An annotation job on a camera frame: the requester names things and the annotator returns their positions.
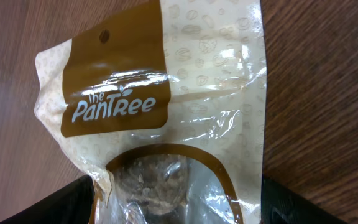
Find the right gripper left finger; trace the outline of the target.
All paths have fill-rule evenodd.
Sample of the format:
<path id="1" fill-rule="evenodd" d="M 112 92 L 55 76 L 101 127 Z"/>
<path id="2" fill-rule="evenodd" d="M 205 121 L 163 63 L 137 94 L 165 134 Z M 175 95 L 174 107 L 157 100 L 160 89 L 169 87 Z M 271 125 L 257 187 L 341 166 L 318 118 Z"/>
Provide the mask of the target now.
<path id="1" fill-rule="evenodd" d="M 88 224 L 94 185 L 84 175 L 0 224 Z"/>

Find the white box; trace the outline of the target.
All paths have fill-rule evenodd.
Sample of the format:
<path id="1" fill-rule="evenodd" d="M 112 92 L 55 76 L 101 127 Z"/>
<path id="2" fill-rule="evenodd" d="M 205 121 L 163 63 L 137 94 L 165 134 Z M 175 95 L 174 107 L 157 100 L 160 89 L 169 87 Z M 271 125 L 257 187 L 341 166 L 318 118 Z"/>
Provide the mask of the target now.
<path id="1" fill-rule="evenodd" d="M 259 1 L 149 1 L 35 66 L 35 115 L 92 178 L 91 223 L 260 223 Z"/>

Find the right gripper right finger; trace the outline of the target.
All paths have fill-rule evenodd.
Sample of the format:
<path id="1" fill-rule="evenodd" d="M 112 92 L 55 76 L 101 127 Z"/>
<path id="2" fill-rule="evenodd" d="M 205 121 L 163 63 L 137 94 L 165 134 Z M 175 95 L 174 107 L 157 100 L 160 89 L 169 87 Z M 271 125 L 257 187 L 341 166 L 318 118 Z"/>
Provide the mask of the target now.
<path id="1" fill-rule="evenodd" d="M 347 224 L 264 176 L 261 216 L 263 224 Z"/>

